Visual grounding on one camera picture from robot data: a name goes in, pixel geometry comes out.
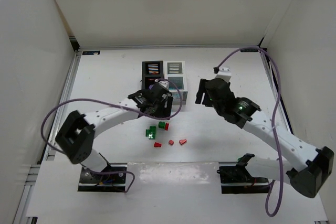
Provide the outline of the dark green small lego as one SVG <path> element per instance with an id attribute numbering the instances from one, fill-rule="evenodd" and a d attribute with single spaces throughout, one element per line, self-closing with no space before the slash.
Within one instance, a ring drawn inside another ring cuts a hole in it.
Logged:
<path id="1" fill-rule="evenodd" d="M 166 126 L 166 123 L 165 122 L 159 122 L 158 123 L 158 128 L 160 128 L 160 129 L 165 129 L 165 126 Z"/>

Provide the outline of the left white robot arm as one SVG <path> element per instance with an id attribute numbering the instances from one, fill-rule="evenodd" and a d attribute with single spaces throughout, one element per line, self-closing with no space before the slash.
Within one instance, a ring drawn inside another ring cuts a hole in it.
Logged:
<path id="1" fill-rule="evenodd" d="M 167 118 L 173 97 L 167 81 L 159 81 L 150 89 L 128 95 L 116 105 L 81 114 L 72 111 L 56 135 L 56 143 L 72 164 L 80 164 L 94 173 L 111 171 L 108 161 L 93 149 L 93 142 L 103 132 L 143 115 Z"/>

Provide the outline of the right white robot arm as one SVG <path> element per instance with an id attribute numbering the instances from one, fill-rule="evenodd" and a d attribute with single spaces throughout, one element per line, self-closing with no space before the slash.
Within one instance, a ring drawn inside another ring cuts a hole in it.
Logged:
<path id="1" fill-rule="evenodd" d="M 246 154 L 237 166 L 248 174 L 283 181 L 308 198 L 314 198 L 331 175 L 332 149 L 317 148 L 276 126 L 259 105 L 248 98 L 236 97 L 229 82 L 220 78 L 201 79 L 195 102 L 213 107 L 225 121 L 258 137 L 284 158 L 272 161 Z"/>

